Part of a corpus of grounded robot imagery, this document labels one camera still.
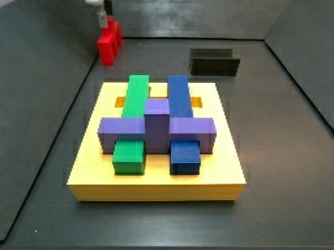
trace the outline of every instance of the purple horizontal block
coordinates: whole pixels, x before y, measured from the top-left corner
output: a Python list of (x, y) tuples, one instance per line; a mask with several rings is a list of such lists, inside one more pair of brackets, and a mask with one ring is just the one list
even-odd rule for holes
[(169, 114), (168, 99), (147, 99), (144, 105), (144, 114)]
[(212, 118), (171, 118), (169, 141), (199, 141), (199, 152), (212, 153), (215, 137), (216, 130)]
[(144, 140), (143, 118), (101, 118), (97, 130), (102, 153), (113, 153), (116, 141)]

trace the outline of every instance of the wooden block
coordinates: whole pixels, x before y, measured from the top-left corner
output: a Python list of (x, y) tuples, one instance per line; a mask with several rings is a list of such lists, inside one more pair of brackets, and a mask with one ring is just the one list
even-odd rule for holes
[[(152, 97), (167, 97), (167, 84), (149, 83)], [(125, 97), (127, 83), (104, 83), (86, 125), (68, 187), (81, 201), (177, 201), (235, 200), (245, 185), (228, 124), (213, 83), (191, 83), (192, 97), (200, 97), (201, 107), (193, 117), (212, 117), (216, 139), (212, 154), (200, 156), (200, 174), (169, 175), (169, 156), (147, 155), (143, 176), (117, 176), (112, 155), (101, 153), (96, 135), (101, 117), (120, 117), (123, 109), (113, 107), (117, 97)]]
[(115, 175), (143, 175), (143, 141), (117, 141), (112, 157)]
[(171, 117), (193, 117), (188, 77), (185, 75), (168, 76), (168, 100)]
[(143, 117), (148, 97), (148, 75), (131, 75), (121, 117)]

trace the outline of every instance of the gray floor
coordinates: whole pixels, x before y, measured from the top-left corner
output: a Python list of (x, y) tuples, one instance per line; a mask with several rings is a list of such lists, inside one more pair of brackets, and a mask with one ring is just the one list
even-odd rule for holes
[[(248, 186), (236, 202), (78, 203), (66, 186), (100, 84), (188, 74), (189, 48), (232, 48), (232, 77), (215, 81)], [(25, 207), (2, 244), (36, 246), (334, 246), (334, 141), (263, 42), (125, 40), (113, 67), (82, 84)]]

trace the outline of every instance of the green cube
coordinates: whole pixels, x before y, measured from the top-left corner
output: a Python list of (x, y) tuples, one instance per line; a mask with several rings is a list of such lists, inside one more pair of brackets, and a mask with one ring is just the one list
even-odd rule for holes
[(143, 141), (117, 141), (112, 156), (115, 175), (143, 175), (144, 144)]

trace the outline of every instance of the toy block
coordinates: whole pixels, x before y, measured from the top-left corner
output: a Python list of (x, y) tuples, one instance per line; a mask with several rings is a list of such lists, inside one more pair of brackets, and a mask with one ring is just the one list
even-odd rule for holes
[(169, 151), (169, 104), (167, 99), (147, 99), (144, 107), (145, 152)]
[(131, 75), (121, 117), (143, 117), (148, 75)]
[(168, 100), (171, 117), (193, 117), (188, 78), (185, 75), (168, 76)]
[(113, 50), (112, 50), (112, 39), (113, 35), (109, 32), (104, 32), (100, 35), (100, 38), (97, 40), (97, 50), (98, 50), (98, 57), (100, 62), (102, 65), (113, 65)]
[[(224, 110), (213, 83), (189, 83), (200, 97), (195, 118), (212, 117), (216, 138), (212, 154), (200, 156), (200, 175), (169, 175), (169, 155), (147, 154), (144, 175), (115, 175), (113, 155), (101, 154), (96, 131), (100, 118), (121, 116), (115, 107), (124, 97), (128, 83), (104, 83), (89, 117), (82, 142), (66, 185), (78, 201), (200, 201), (236, 200), (245, 178), (235, 151)], [(167, 83), (149, 83), (153, 97), (167, 97)]]
[(191, 49), (191, 75), (236, 76), (239, 63), (232, 49)]
[(106, 18), (108, 26), (101, 28), (101, 35), (97, 40), (97, 50), (102, 65), (113, 65), (113, 57), (119, 54), (121, 45), (120, 24), (111, 17)]
[(199, 175), (197, 142), (171, 142), (171, 175)]
[(143, 118), (101, 118), (97, 137), (102, 153), (113, 153), (116, 141), (144, 140)]
[(212, 153), (215, 137), (212, 118), (173, 117), (169, 119), (169, 140), (199, 141), (200, 153)]
[(169, 101), (168, 99), (148, 98), (144, 104), (144, 114), (169, 114)]
[(112, 156), (115, 175), (143, 175), (144, 149), (141, 141), (117, 141)]

